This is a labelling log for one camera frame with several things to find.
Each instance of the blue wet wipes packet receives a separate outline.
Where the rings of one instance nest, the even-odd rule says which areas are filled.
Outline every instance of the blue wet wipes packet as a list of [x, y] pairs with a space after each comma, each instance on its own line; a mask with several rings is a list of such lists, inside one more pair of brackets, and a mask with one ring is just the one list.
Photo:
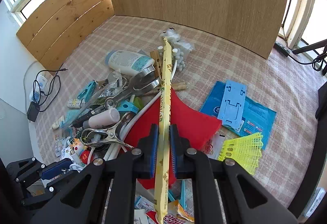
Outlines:
[[[206, 101], [202, 105], [200, 112], [214, 116], [217, 118], [221, 101], [225, 91], [225, 83], [217, 81]], [[263, 135], [262, 149], [265, 149], [272, 125], [274, 124], [276, 112], [253, 101], [249, 97], [245, 97], [242, 120], [238, 129], [232, 129], [225, 126], [238, 136], [246, 136], [261, 132]]]

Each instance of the red fabric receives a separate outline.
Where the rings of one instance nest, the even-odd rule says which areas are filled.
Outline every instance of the red fabric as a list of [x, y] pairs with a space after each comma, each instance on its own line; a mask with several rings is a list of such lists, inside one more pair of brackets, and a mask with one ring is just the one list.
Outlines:
[[[152, 123], [159, 124], [159, 107], [160, 99], [141, 116], [141, 118], [133, 125], [132, 129], [125, 138], [125, 142], [134, 147], [140, 138], [149, 135]], [[204, 144], [215, 134], [221, 126], [221, 120], [198, 112], [185, 105], [176, 92], [171, 90], [171, 116], [170, 123], [177, 124], [178, 132], [181, 137], [185, 137], [190, 141], [191, 147], [201, 149]], [[174, 176], [171, 158], [169, 162], [169, 185], [176, 181]], [[154, 188], [154, 178], [150, 180], [139, 180], [146, 188]]]

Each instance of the black cable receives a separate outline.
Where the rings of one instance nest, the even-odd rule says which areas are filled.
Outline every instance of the black cable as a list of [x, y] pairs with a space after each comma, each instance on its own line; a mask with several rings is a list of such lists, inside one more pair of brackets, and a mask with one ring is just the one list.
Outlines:
[[[319, 54], [316, 58], [313, 59], [312, 62], [309, 62], [309, 63], [302, 63], [302, 62], [298, 61], [297, 59], [293, 58], [291, 55], [289, 55], [289, 56], [290, 56], [294, 61], [296, 61], [296, 62], [299, 63], [299, 64], [302, 64], [302, 65], [309, 65], [309, 64], [311, 64], [311, 65], [312, 65], [312, 68], [313, 68], [315, 71], [319, 72], [319, 71], [321, 71], [321, 69], [323, 68], [323, 64], [324, 64], [323, 60], [327, 57], [327, 44], [325, 45], [322, 54]], [[320, 63], [320, 62], [321, 62], [320, 66], [319, 66], [318, 68], [316, 68], [316, 63]]]
[[[39, 112], [45, 112], [45, 111], [48, 109], [48, 107], [50, 106], [50, 104], [54, 101], [54, 99], [55, 99], [55, 98], [57, 97], [57, 95], [59, 94], [59, 91], [60, 91], [60, 88], [61, 88], [61, 81], [60, 81], [60, 76], [58, 75], [58, 72], [63, 72], [63, 71], [68, 70], [67, 68], [61, 69], [62, 65], [60, 66], [59, 70], [41, 70], [41, 71], [39, 71], [39, 72], [37, 73], [37, 75], [36, 75], [36, 77], [35, 77], [35, 80], [34, 80], [34, 82], [33, 82], [33, 101], [34, 101], [34, 103], [36, 103], [36, 104], [39, 105], [39, 106], [43, 105], [43, 104], [46, 102], [48, 96], [51, 95], [51, 93], [53, 92], [53, 87], [54, 87], [54, 81], [55, 81], [55, 79], [58, 78], [58, 80], [59, 80], [59, 89], [58, 89], [56, 95], [55, 95], [54, 98], [50, 101], [50, 103], [45, 107], [45, 109], [44, 109], [44, 110], [39, 110]], [[40, 73], [42, 73], [42, 72], [56, 72], [55, 76], [52, 78], [52, 80], [51, 80], [51, 82], [50, 82], [50, 85], [49, 85], [49, 91], [48, 91], [47, 94], [46, 94], [44, 91], [41, 91], [40, 84], [39, 84], [39, 82], [37, 81], [37, 77], [38, 77], [38, 75], [39, 75]], [[36, 99], [35, 99], [35, 89], [36, 89], [36, 84], [39, 86], [39, 94], [40, 94], [39, 101], [36, 101]], [[40, 101], [41, 101], [41, 93], [45, 95], [45, 100], [44, 100], [42, 103], [40, 103]]]

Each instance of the screw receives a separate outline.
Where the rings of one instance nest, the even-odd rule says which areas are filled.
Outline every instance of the screw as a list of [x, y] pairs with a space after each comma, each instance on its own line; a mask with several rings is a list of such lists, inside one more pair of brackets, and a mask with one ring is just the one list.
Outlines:
[[190, 147], [186, 150], [186, 152], [189, 155], [195, 155], [197, 153], [197, 150], [195, 148]]
[[100, 165], [102, 165], [102, 163], [103, 163], [103, 159], [101, 159], [101, 158], [97, 158], [97, 159], [93, 160], [93, 164], [96, 166], [100, 166]]
[[227, 166], [234, 166], [235, 165], [235, 160], [233, 160], [233, 159], [225, 159], [225, 164]]
[[142, 153], [142, 150], [139, 149], [139, 148], [134, 148], [134, 149], [132, 150], [132, 154], [133, 154], [133, 155], [140, 155], [141, 153]]

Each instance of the plaid tablecloth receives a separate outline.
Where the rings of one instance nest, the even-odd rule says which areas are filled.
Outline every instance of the plaid tablecloth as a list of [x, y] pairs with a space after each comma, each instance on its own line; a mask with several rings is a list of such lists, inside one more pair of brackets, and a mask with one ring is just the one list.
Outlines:
[[[37, 140], [44, 162], [55, 161], [51, 124], [68, 111], [92, 79], [102, 80], [109, 68], [104, 59], [111, 50], [150, 52], [160, 45], [159, 34], [174, 27], [196, 49], [187, 57], [186, 69], [174, 81], [190, 88], [179, 98], [199, 110], [217, 80], [231, 79], [247, 85], [246, 95], [277, 112], [272, 133], [254, 177], [288, 206], [307, 169], [316, 136], [318, 89], [326, 79], [310, 65], [303, 66], [273, 50], [268, 60], [228, 40], [190, 27], [153, 19], [113, 16], [94, 31], [65, 61], [60, 72], [62, 87], [49, 109], [36, 120]], [[236, 137], [225, 128], [219, 133]]]

